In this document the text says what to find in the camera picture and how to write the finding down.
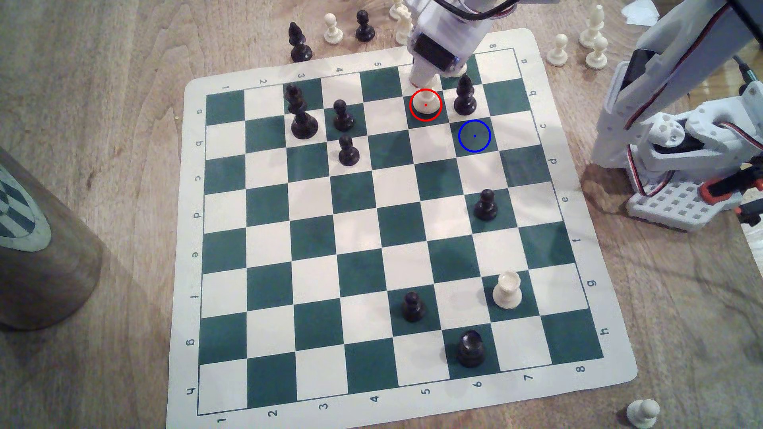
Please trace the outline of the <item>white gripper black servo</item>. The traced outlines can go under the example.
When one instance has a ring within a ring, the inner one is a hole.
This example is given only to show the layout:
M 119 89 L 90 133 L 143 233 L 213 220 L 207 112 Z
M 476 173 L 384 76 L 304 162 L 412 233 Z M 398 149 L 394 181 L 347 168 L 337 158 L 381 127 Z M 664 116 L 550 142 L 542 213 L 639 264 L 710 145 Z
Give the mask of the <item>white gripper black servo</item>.
M 415 17 L 410 83 L 418 89 L 431 88 L 436 75 L 462 75 L 493 20 L 507 15 L 501 1 L 409 1 L 408 7 Z

